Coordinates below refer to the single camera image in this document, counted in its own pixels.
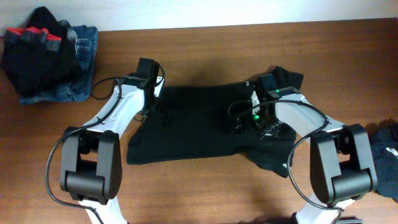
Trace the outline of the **black t-shirt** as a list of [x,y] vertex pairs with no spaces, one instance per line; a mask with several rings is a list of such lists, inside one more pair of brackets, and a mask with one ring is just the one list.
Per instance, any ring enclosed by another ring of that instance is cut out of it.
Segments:
[[251,106],[253,82],[219,86],[168,86],[160,105],[130,138],[129,165],[242,153],[258,167],[286,178],[296,132],[286,124],[279,136],[260,138],[250,121],[236,132],[233,114]]

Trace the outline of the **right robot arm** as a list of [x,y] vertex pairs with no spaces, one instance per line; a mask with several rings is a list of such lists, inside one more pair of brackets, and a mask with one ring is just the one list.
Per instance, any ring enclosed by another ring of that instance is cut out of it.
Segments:
[[[377,187],[373,155],[365,127],[347,125],[326,115],[308,102],[298,86],[278,85],[271,74],[254,82],[248,100],[231,103],[228,115],[236,122],[235,131],[255,129],[260,138],[279,137],[285,124],[301,138],[287,156],[287,173],[305,205],[289,218],[289,223],[359,223],[343,219],[344,210]],[[292,175],[296,148],[310,146],[310,184],[306,196]]]

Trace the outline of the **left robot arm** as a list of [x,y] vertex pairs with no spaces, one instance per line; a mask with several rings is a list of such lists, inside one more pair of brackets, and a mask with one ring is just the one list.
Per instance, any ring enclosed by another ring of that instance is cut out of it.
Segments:
[[117,198],[123,176],[120,138],[137,114],[156,108],[164,81],[158,62],[140,58],[135,72],[113,78],[109,100],[92,119],[65,130],[60,188],[92,223],[127,222]]

